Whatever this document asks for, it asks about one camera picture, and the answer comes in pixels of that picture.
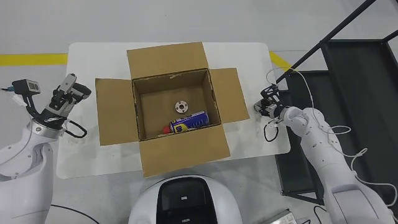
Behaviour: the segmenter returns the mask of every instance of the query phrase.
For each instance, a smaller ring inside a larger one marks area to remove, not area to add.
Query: black cable
[[[78,123],[76,123],[72,120],[70,120],[69,123],[74,124],[75,126],[79,127],[79,129],[81,129],[84,132],[83,135],[78,136],[78,135],[74,134],[73,132],[66,130],[65,132],[68,133],[69,135],[71,135],[72,137],[83,138],[87,135],[87,130],[85,128],[83,128],[81,125],[79,125]]]
[[[327,212],[327,211],[326,211],[326,209],[324,209],[324,208],[321,207],[321,206],[315,206],[315,207],[313,208],[313,213],[314,213],[315,216],[317,217],[319,223],[322,224],[321,219],[319,219],[319,216],[318,216],[318,214],[317,214],[317,208],[320,208],[320,209],[322,209],[322,210],[325,211],[325,212]]]
[[[268,139],[267,139],[266,128],[267,128],[268,124],[270,124],[271,122],[273,122],[273,119],[272,119],[270,122],[268,122],[268,123],[264,126],[264,138],[266,139],[267,142],[272,142],[272,141],[274,141],[274,140],[276,139],[276,137],[278,136],[278,134],[279,134],[279,128],[276,127],[275,137],[272,138],[271,140],[268,140]]]
[[[55,205],[55,204],[51,204],[51,206],[57,207],[57,208],[64,208],[64,209],[67,209],[67,210],[70,210],[70,211],[79,213],[80,215],[84,215],[85,217],[92,219],[93,222],[95,222],[95,223],[97,223],[97,224],[100,224],[100,223],[97,222],[94,218],[92,218],[92,217],[90,217],[90,216],[86,215],[85,213],[82,213],[82,212],[80,212],[80,211],[78,211],[78,210],[75,210],[75,209],[73,209],[73,208],[68,208],[68,207],[64,207],[64,206],[60,206],[60,205]]]

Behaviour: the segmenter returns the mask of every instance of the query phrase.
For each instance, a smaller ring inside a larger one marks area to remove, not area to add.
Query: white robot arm
[[[43,224],[53,194],[53,150],[50,142],[58,140],[64,132],[77,136],[62,128],[75,104],[87,98],[91,91],[75,83],[76,76],[69,74],[53,91],[53,97],[39,114],[33,104],[32,95],[40,93],[39,85],[29,80],[13,82],[11,91],[22,95],[33,117],[22,130],[22,139],[0,149],[0,220],[12,224]]]
[[[263,100],[254,107],[264,116],[276,119],[301,137],[305,157],[315,168],[325,193],[323,200],[335,224],[393,224],[392,213],[380,196],[362,184],[348,167],[338,138],[322,113],[284,106],[277,97],[277,86],[262,92]]]

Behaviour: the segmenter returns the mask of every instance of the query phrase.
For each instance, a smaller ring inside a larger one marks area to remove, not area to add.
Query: can
[[[182,133],[188,129],[200,128],[209,124],[209,117],[205,111],[200,111],[188,115],[184,118],[175,119],[170,122],[170,127],[166,126],[163,133]]]

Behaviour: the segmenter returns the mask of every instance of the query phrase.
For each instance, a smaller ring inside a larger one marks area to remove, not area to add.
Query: gray floor
[[[265,42],[295,62],[364,0],[0,0],[0,54],[63,53],[73,42]],[[339,38],[380,38],[398,29],[397,5],[379,0]],[[395,50],[397,42],[392,44]],[[323,69],[316,54],[301,69]],[[65,66],[0,67],[0,85],[30,78],[42,85],[38,109],[62,81]],[[0,146],[16,142],[27,122],[22,109],[0,94]],[[199,173],[226,184],[244,223],[260,223],[285,208],[299,222],[317,220],[312,204],[280,196],[272,156],[214,162],[173,173]],[[161,177],[140,172],[80,179],[54,179],[53,203],[78,208],[101,223],[127,223],[140,192]],[[327,214],[321,213],[324,223]],[[52,208],[46,223],[91,223]]]

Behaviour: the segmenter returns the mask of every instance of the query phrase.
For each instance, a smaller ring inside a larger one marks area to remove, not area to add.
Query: open cardboard box
[[[128,50],[132,80],[96,79],[102,146],[139,142],[144,176],[229,157],[223,123],[248,119],[235,68],[208,69],[202,43]],[[175,103],[188,103],[179,114]],[[206,111],[210,124],[162,134],[171,120]]]

